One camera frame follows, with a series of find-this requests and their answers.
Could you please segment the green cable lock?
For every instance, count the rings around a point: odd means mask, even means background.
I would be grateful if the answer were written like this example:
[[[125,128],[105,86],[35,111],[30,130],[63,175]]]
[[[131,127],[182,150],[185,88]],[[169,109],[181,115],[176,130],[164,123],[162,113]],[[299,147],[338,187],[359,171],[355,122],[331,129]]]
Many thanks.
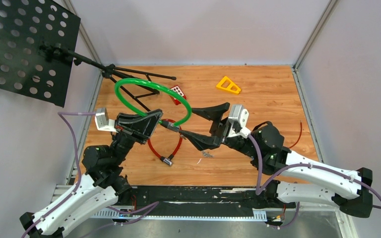
[[[174,97],[179,102],[181,102],[182,105],[187,110],[187,114],[186,114],[185,117],[183,117],[182,119],[180,119],[177,122],[173,123],[172,125],[163,124],[160,119],[158,120],[158,123],[163,125],[164,127],[168,128],[168,129],[170,129],[170,130],[175,131],[175,132],[182,132],[182,130],[179,128],[179,126],[181,126],[182,124],[187,122],[190,119],[191,115],[192,115],[192,108],[191,108],[189,102],[184,97],[182,97],[180,94],[174,92],[172,89],[169,89],[169,88],[167,88],[167,87],[165,87],[165,86],[163,86],[161,84],[155,83],[155,82],[144,81],[142,79],[137,79],[137,78],[125,78],[125,79],[121,79],[120,81],[118,81],[118,82],[116,82],[114,84],[115,95],[120,100],[121,103],[123,103],[127,108],[129,108],[133,112],[135,112],[139,119],[143,119],[144,117],[148,116],[148,113],[145,113],[145,112],[139,110],[138,108],[133,106],[131,103],[129,103],[124,98],[124,96],[121,94],[119,88],[121,86],[125,85],[125,84],[134,84],[134,85],[138,85],[138,86],[146,86],[146,87],[149,87],[151,89],[156,89],[158,91],[161,91],[161,92],[164,92],[164,93],[168,94],[169,96]]]

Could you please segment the silver keys of red lock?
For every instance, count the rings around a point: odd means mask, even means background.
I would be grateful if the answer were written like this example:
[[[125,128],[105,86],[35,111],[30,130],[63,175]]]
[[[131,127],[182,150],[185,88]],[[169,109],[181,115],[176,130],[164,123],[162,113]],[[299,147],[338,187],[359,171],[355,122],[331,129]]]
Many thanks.
[[[207,151],[202,151],[201,153],[202,153],[204,158],[214,158],[215,157],[214,155],[210,154]]]

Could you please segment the red cable lock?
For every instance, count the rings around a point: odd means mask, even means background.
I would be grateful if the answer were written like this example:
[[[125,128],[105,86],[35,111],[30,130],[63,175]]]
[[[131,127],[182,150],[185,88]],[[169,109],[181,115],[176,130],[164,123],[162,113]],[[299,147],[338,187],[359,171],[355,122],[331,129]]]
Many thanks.
[[[175,126],[174,123],[176,121],[175,120],[172,120],[172,119],[162,119],[162,125],[169,129],[169,130],[172,130],[172,131],[175,131],[175,132],[179,132],[179,130],[181,129],[180,126]],[[151,152],[164,164],[166,164],[167,166],[171,167],[173,165],[173,159],[174,157],[176,156],[177,152],[180,150],[181,146],[182,146],[182,143],[183,143],[183,140],[184,138],[179,135],[179,140],[178,140],[178,143],[176,145],[176,147],[174,148],[174,150],[170,153],[169,156],[165,157],[165,156],[162,156],[153,146],[152,142],[150,139],[147,140],[147,144],[148,144],[148,147],[149,149],[151,150]]]

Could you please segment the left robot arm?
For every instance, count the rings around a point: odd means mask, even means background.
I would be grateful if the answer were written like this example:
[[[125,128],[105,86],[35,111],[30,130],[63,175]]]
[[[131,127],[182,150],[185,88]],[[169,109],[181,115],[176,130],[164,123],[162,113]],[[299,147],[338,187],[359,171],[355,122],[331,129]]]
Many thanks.
[[[106,113],[102,110],[83,112],[83,115],[94,116],[99,130],[111,132],[112,143],[84,149],[82,163],[86,172],[54,202],[38,212],[26,212],[20,217],[25,229],[22,237],[64,238],[99,210],[131,201],[131,185],[120,175],[120,164],[135,143],[147,142],[163,112],[157,109],[145,116],[119,113],[115,120],[108,119]]]

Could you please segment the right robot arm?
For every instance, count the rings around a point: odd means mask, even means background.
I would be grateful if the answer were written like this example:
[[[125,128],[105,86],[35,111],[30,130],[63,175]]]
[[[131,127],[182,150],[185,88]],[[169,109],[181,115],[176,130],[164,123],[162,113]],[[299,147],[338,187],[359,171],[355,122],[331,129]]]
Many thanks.
[[[259,174],[269,176],[264,185],[256,186],[256,194],[264,195],[266,205],[319,203],[357,218],[370,217],[372,170],[346,170],[309,159],[286,147],[284,136],[270,121],[248,129],[249,111],[242,105],[223,103],[190,112],[211,121],[209,135],[186,130],[181,135],[199,151],[225,145],[250,157]]]

